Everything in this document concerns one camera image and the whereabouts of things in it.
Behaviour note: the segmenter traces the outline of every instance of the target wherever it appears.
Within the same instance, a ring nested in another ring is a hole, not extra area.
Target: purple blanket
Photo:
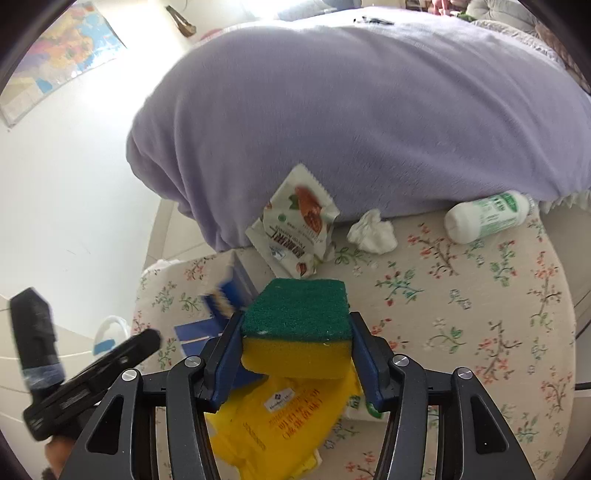
[[[191,51],[135,118],[135,175],[218,251],[249,245],[298,163],[340,220],[591,187],[591,102],[558,65],[461,20],[376,12],[394,25],[251,26]]]

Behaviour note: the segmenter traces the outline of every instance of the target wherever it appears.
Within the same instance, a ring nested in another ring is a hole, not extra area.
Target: crumpled tissue
[[[392,222],[381,221],[377,208],[364,213],[359,222],[351,226],[347,240],[365,252],[378,255],[398,246]]]

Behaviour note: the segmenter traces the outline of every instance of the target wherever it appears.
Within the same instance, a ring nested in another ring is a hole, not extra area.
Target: yellow plastic bag
[[[353,368],[338,380],[269,377],[242,399],[231,398],[208,420],[213,452],[242,480],[287,480],[316,465],[350,395],[359,394]]]

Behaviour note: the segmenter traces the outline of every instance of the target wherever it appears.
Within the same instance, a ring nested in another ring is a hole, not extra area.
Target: world map
[[[15,125],[43,98],[124,48],[91,2],[70,7],[31,46],[0,95],[0,112]]]

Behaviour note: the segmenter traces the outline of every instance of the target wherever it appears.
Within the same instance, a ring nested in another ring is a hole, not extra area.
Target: kitchen sponge
[[[265,375],[341,378],[351,362],[345,284],[271,281],[244,314],[242,364]]]

